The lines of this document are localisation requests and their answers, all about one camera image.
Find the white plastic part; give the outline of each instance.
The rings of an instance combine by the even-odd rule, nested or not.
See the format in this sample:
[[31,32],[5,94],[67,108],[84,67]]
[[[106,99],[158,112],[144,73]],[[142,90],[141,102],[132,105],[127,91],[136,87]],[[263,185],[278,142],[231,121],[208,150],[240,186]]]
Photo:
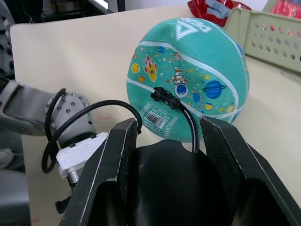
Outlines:
[[69,169],[75,171],[82,168],[99,146],[105,141],[108,133],[100,133],[95,138],[76,143],[74,147],[66,147],[58,152],[56,159],[62,178],[67,177]]

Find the planet print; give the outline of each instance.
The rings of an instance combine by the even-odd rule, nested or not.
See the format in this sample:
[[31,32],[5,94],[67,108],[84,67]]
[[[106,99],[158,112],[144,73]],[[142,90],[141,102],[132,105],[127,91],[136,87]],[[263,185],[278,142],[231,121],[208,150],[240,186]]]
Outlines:
[[183,83],[176,85],[174,91],[175,91],[176,96],[179,98],[184,98],[188,94],[188,88]]
[[164,47],[163,47],[163,46],[159,46],[159,47],[158,47],[158,52],[159,52],[159,53],[165,53]]
[[132,72],[138,73],[140,71],[140,66],[137,63],[132,65]]
[[140,76],[139,77],[139,82],[144,82],[145,81],[145,78],[143,76]]
[[194,102],[197,103],[197,102],[203,101],[203,98],[202,98],[202,96],[200,95],[199,92],[197,92],[195,90],[192,90],[191,92],[193,94],[192,98],[193,98]]
[[231,105],[226,109],[226,112],[230,113],[230,112],[234,111],[234,109],[235,109],[235,106]]
[[206,109],[207,111],[211,111],[212,108],[213,108],[213,106],[212,106],[211,103],[206,103],[206,104],[205,104],[205,109]]
[[222,90],[227,86],[222,86],[219,81],[210,81],[207,83],[206,87],[203,88],[203,91],[206,93],[206,96],[210,99],[216,99],[222,94]]

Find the barcode label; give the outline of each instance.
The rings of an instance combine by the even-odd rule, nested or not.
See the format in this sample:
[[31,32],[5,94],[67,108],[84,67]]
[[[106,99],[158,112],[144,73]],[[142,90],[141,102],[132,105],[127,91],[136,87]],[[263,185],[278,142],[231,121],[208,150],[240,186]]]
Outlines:
[[166,119],[162,118],[154,112],[149,112],[145,119],[154,124],[155,126],[159,127],[160,129],[162,129],[165,123],[167,122]]

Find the curved black surface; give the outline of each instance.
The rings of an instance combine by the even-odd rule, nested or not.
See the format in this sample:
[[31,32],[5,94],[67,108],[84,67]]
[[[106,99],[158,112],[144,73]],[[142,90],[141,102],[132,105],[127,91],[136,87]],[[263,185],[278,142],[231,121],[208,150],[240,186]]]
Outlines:
[[129,226],[229,225],[222,184],[202,152],[163,140],[137,148],[131,166]]

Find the black wire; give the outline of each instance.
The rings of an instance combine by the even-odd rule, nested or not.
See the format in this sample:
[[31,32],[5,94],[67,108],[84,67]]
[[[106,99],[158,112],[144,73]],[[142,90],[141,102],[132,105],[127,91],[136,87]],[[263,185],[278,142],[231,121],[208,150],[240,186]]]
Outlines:
[[[52,135],[51,135],[51,130],[50,130],[50,125],[51,125],[51,118],[52,118],[52,114],[53,111],[55,109],[55,105],[57,103],[57,101],[60,99],[60,97],[66,92],[65,88],[62,88],[60,91],[58,91],[58,93],[55,95],[55,97],[52,99],[51,104],[49,105],[47,114],[46,114],[46,119],[45,119],[45,123],[44,123],[44,129],[45,129],[45,133],[47,136],[48,141],[51,140]],[[49,170],[49,172],[53,169],[53,167],[55,166],[55,161],[52,161],[50,166],[47,167],[47,169]]]
[[42,170],[43,170],[44,173],[50,173],[51,170],[53,169],[53,166],[55,165],[55,161],[51,161],[51,165],[50,165],[50,167],[48,167],[48,157],[49,157],[49,155],[56,155],[57,154],[58,148],[57,148],[57,145],[56,145],[56,141],[61,136],[61,134],[71,124],[73,124],[77,119],[79,119],[81,116],[87,114],[88,112],[90,112],[90,111],[92,111],[96,108],[99,108],[99,107],[102,107],[102,106],[108,106],[108,105],[119,105],[119,106],[127,108],[130,112],[132,112],[133,115],[135,116],[135,118],[137,119],[137,122],[138,122],[137,131],[138,131],[139,134],[141,133],[142,123],[143,123],[142,118],[141,118],[140,114],[136,111],[136,109],[134,109],[128,103],[125,103],[125,102],[119,101],[119,100],[105,100],[105,101],[100,101],[100,102],[97,102],[95,104],[92,104],[92,105],[86,107],[85,109],[81,110],[80,112],[76,113],[74,116],[72,116],[51,137],[51,139],[49,140],[49,142],[48,142],[48,144],[45,148],[45,151],[44,151],[43,157],[42,157]]
[[45,119],[45,124],[44,124],[44,128],[45,128],[45,133],[47,136],[48,141],[51,139],[52,135],[51,135],[51,130],[50,130],[50,125],[51,125],[51,118],[52,118],[52,114],[53,111],[55,109],[55,105],[57,103],[57,101],[59,100],[59,98],[66,92],[66,88],[62,88],[60,91],[58,91],[58,93],[55,95],[55,97],[53,98],[51,104],[49,105],[47,114],[46,114],[46,119]]
[[183,104],[180,104],[179,109],[184,114],[190,126],[192,136],[192,152],[194,152],[195,150],[199,149],[199,134],[196,122],[193,116],[191,115],[190,111]]

